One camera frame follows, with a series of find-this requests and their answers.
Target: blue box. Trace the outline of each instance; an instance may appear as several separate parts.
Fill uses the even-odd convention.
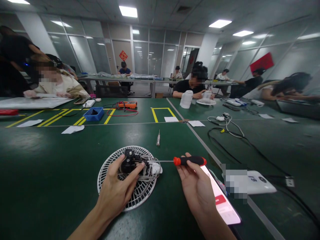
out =
[[[98,112],[96,115],[92,115],[92,111],[95,110]],[[100,121],[104,115],[103,107],[94,107],[90,108],[83,116],[88,122]]]

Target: white paper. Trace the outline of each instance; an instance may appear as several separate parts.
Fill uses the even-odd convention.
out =
[[[37,93],[37,97],[58,97],[55,94],[49,94],[49,93]]]
[[[70,126],[66,130],[64,130],[61,134],[71,134],[74,132],[79,132],[84,129],[84,126]]]
[[[266,118],[266,119],[273,119],[273,117],[269,116],[268,114],[259,114],[260,117]]]
[[[10,98],[0,101],[0,109],[46,109],[55,108],[61,104],[74,101],[71,98]]]
[[[298,123],[297,121],[293,120],[292,118],[282,118],[282,120],[286,121],[286,122]]]
[[[189,121],[192,127],[205,127],[205,125],[200,121]]]
[[[176,117],[164,117],[164,120],[166,120],[166,122],[179,122]]]
[[[27,121],[25,123],[22,123],[22,124],[18,125],[17,127],[31,127],[33,125],[41,123],[42,121],[43,121],[43,119],[31,120],[31,121]]]

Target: red screwdriver handle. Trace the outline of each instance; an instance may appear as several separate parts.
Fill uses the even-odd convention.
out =
[[[178,165],[186,166],[188,160],[190,162],[198,164],[200,166],[203,166],[203,165],[207,164],[207,160],[205,160],[203,157],[199,157],[199,156],[180,157],[180,158],[174,157],[173,158],[173,163],[176,166],[178,166]]]

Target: hand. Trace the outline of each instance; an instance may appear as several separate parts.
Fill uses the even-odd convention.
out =
[[[198,92],[198,93],[194,93],[193,94],[193,98],[194,99],[201,99],[202,98],[202,95],[201,93],[205,92],[206,90],[202,90],[201,92]]]
[[[37,93],[33,90],[24,91],[23,95],[27,98],[36,98],[37,97]]]
[[[66,98],[71,98],[71,94],[67,92],[57,92],[56,93],[57,97],[66,97]]]
[[[74,72],[70,72],[70,74],[72,74],[72,75],[74,76],[74,79],[75,79],[75,80],[79,81],[77,75],[76,75]]]
[[[100,196],[95,208],[112,221],[118,216],[131,198],[134,187],[136,186],[138,175],[143,169],[145,163],[139,164],[125,180],[118,179],[118,169],[125,159],[125,155],[121,155],[117,160],[110,164],[107,176],[103,181]]]
[[[199,165],[190,161],[187,164],[188,166],[177,166],[177,170],[188,206],[197,220],[208,218],[217,211],[210,178]]]

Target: smartphone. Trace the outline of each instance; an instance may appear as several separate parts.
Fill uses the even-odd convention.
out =
[[[211,175],[210,171],[206,166],[201,166],[201,169],[209,176],[213,189],[214,196],[216,197],[216,208],[227,225],[241,223],[241,218],[233,208],[226,195],[219,187],[216,180]]]
[[[85,103],[89,98],[80,98],[77,101],[75,101],[73,104],[83,104]]]

